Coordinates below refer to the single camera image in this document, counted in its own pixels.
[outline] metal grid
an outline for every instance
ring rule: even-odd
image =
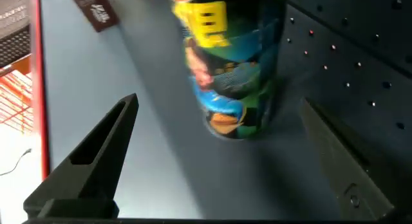
[[[0,78],[0,124],[33,131],[32,79],[15,70]]]

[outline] yellow label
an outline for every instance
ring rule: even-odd
[[[174,13],[189,27],[201,47],[230,45],[222,34],[227,30],[225,2],[176,3]]]

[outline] cylindrical can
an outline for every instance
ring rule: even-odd
[[[174,0],[207,125],[247,138],[268,124],[286,0]]]

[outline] black cable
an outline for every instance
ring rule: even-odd
[[[4,175],[7,175],[7,174],[9,174],[9,173],[12,173],[12,172],[14,171],[14,169],[17,168],[17,166],[19,165],[19,162],[20,162],[21,158],[23,158],[26,154],[30,153],[31,151],[32,151],[32,149],[27,149],[27,150],[20,156],[20,158],[18,159],[18,161],[17,161],[17,163],[15,164],[14,168],[13,168],[12,170],[8,171],[8,172],[1,173],[0,176],[4,176]]]

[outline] red frame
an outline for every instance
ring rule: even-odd
[[[50,173],[50,156],[48,140],[48,122],[46,110],[46,94],[44,81],[44,57],[42,45],[42,17],[41,0],[33,0],[33,20],[32,20],[32,80],[33,80],[33,112],[35,119],[35,132],[40,136],[41,141],[41,168],[42,179]]]

